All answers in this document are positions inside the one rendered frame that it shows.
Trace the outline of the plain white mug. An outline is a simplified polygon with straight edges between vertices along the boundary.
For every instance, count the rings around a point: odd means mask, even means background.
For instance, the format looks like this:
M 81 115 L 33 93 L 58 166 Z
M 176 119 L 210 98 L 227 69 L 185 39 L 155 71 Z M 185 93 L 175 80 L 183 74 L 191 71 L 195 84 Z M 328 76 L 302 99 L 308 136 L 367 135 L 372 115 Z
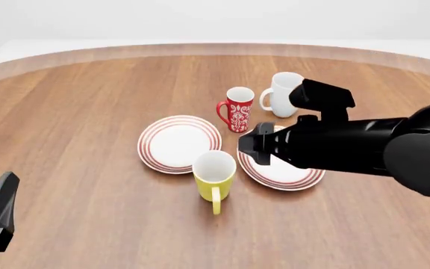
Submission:
M 279 72 L 272 77 L 271 86 L 262 92 L 259 98 L 259 105 L 264 111 L 271 111 L 279 118 L 289 118 L 293 116 L 297 108 L 290 100 L 290 93 L 300 86 L 304 78 L 294 72 Z

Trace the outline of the yellow and white mug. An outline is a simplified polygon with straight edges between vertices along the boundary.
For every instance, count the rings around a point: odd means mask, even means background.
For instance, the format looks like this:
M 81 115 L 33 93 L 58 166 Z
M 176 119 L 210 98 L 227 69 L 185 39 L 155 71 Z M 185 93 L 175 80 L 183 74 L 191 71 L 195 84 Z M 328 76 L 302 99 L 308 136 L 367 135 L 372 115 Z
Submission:
M 221 213 L 221 202 L 229 195 L 236 171 L 234 158 L 221 150 L 206 152 L 193 163 L 199 195 L 212 203 L 213 214 Z

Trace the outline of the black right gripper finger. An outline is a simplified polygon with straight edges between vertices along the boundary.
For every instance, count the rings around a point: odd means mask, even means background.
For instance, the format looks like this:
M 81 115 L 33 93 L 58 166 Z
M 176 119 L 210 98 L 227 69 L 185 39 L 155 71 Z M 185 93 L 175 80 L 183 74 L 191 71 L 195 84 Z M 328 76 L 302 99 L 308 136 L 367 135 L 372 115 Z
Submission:
M 256 134 L 254 131 L 243 134 L 239 137 L 237 146 L 239 152 L 247 154 L 254 161 L 257 159 L 257 152 L 255 150 L 255 136 Z

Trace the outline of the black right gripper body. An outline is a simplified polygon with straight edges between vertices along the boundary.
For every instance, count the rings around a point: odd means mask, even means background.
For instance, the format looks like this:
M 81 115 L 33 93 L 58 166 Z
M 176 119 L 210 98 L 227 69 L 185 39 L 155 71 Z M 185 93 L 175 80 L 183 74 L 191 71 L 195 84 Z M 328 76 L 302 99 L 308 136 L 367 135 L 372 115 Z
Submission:
M 254 157 L 255 163 L 259 165 L 270 165 L 271 156 L 271 134 L 274 133 L 275 123 L 259 123 L 255 127 Z

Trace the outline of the red-ringed white plate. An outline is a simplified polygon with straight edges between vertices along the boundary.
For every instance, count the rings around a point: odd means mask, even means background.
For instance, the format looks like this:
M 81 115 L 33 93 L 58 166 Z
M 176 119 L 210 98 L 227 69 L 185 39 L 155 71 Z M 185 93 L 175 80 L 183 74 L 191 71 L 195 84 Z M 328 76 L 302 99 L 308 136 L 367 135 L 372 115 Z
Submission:
M 238 149 L 237 158 L 240 166 L 251 179 L 275 190 L 306 190 L 319 183 L 325 175 L 324 170 L 300 169 L 273 155 L 270 156 L 270 165 L 259 165 L 251 156 Z
M 152 123 L 139 137 L 137 151 L 148 167 L 165 174 L 192 172 L 201 154 L 222 148 L 222 136 L 207 120 L 178 115 Z

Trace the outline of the red patterned mug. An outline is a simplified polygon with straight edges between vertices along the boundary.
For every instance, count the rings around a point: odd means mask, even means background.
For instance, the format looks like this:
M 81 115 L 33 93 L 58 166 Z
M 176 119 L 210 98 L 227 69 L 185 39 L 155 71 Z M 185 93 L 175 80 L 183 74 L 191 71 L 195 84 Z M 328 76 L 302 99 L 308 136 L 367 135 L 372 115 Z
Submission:
M 216 105 L 216 113 L 232 132 L 242 133 L 249 127 L 254 92 L 247 87 L 233 87 L 226 92 L 226 100 Z M 222 106 L 227 107 L 227 117 L 221 115 Z

